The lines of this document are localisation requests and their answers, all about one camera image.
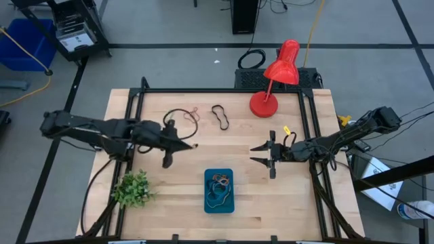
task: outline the green plant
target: green plant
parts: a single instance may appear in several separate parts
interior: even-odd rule
[[[144,207],[151,198],[155,200],[157,194],[150,192],[149,184],[146,172],[143,170],[140,170],[136,175],[129,172],[115,185],[112,196],[121,204],[121,208],[124,206]]]

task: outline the wooden table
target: wooden table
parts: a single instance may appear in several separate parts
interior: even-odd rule
[[[323,136],[338,131],[338,123],[330,90],[314,90],[319,126]],[[122,119],[127,104],[127,89],[114,89],[104,119]],[[252,114],[249,101],[252,94],[145,94],[142,119],[162,123],[164,114],[173,108],[187,110],[197,107],[199,131],[187,140],[198,143],[195,150],[174,154],[169,169],[161,167],[163,152],[152,150],[134,157],[133,171],[147,171],[157,200],[144,208],[129,208],[125,212],[122,239],[171,239],[179,234],[181,240],[321,240],[317,208],[308,163],[278,163],[277,178],[269,179],[268,169],[249,157],[268,157],[268,152],[249,149],[265,143],[269,131],[276,131],[276,141],[282,143],[287,125],[304,139],[300,107],[296,94],[275,94],[279,109],[271,118],[260,119]],[[221,104],[230,121],[222,131],[211,107]],[[314,136],[310,112],[307,109],[311,135]],[[194,130],[194,124],[182,113],[173,117],[180,137]],[[96,154],[91,177],[106,163],[105,152]],[[336,160],[346,162],[340,152]],[[209,168],[231,168],[234,173],[235,211],[232,214],[210,215],[203,210],[203,173]],[[85,212],[85,227],[89,228],[107,204],[114,164],[105,169],[90,190]],[[337,208],[349,224],[364,235],[351,176],[347,168],[330,170]],[[329,236],[332,236],[330,214],[325,207]],[[114,233],[117,211],[114,212],[111,233]]]

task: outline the red desk lamp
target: red desk lamp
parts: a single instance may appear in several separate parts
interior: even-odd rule
[[[298,70],[296,59],[300,45],[295,40],[286,40],[280,49],[279,57],[264,72],[264,76],[270,79],[268,91],[260,91],[250,98],[250,110],[258,117],[267,118],[277,111],[277,99],[271,94],[273,81],[298,85]]]

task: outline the yellow cable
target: yellow cable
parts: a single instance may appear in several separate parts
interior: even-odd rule
[[[325,2],[325,0],[322,0],[322,1],[321,1],[321,5],[319,6],[319,9],[318,9],[317,15],[316,15],[316,17],[315,17],[315,21],[314,21],[314,23],[312,24],[311,32],[309,33],[309,39],[307,40],[306,54],[304,55],[303,68],[306,68],[307,56],[308,56],[308,53],[309,53],[309,46],[311,45],[312,33],[313,33],[313,31],[315,30],[315,27],[317,27],[318,19],[319,19],[319,16],[321,15],[321,11],[322,11],[322,9],[323,9],[324,2]]]
[[[35,58],[32,54],[30,54],[28,51],[26,51],[19,43],[17,43],[15,40],[14,40],[14,38],[12,38],[3,28],[0,28],[0,31],[6,36],[6,37],[8,37],[12,42],[14,42],[23,52],[25,52],[27,55],[29,55],[32,59],[34,59],[36,62],[38,62],[44,69],[45,69],[45,71],[47,71],[47,72],[49,72],[50,70],[41,62],[41,61],[39,61],[37,58]],[[18,101],[20,101],[20,100],[22,100],[22,99],[24,99],[24,98],[26,98],[26,97],[28,97],[28,96],[31,96],[31,95],[33,95],[33,94],[35,94],[35,93],[37,93],[37,92],[40,92],[40,91],[42,91],[42,90],[44,90],[45,88],[47,88],[49,85],[50,85],[50,83],[51,83],[51,81],[52,81],[52,76],[51,75],[49,75],[48,76],[48,82],[43,86],[43,87],[41,87],[41,88],[39,88],[39,89],[37,89],[37,90],[35,90],[35,91],[32,91],[31,93],[28,93],[28,94],[26,94],[26,95],[24,95],[24,96],[22,96],[21,98],[17,98],[17,99],[15,99],[15,100],[12,100],[12,101],[10,101],[10,102],[6,102],[5,104],[1,104],[0,105],[0,108],[1,107],[3,107],[3,106],[7,106],[7,105],[9,105],[9,104],[13,104],[13,103],[15,103],[15,102],[18,102]]]

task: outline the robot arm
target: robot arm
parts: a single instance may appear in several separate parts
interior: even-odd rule
[[[367,112],[356,123],[330,136],[311,138],[293,143],[291,146],[275,143],[275,131],[270,131],[270,140],[251,151],[270,150],[270,159],[250,158],[270,168],[270,178],[275,178],[275,162],[305,162],[312,159],[316,162],[327,160],[330,154],[336,154],[339,148],[373,132],[388,134],[396,131],[401,119],[392,108],[385,106]]]
[[[109,119],[107,121],[78,117],[57,110],[44,114],[40,127],[42,135],[55,139],[64,136],[86,142],[94,148],[102,148],[112,159],[127,161],[127,150],[133,144],[165,151],[163,167],[172,164],[172,154],[193,149],[179,139],[175,121],[169,120],[163,129],[154,121],[135,119]]]

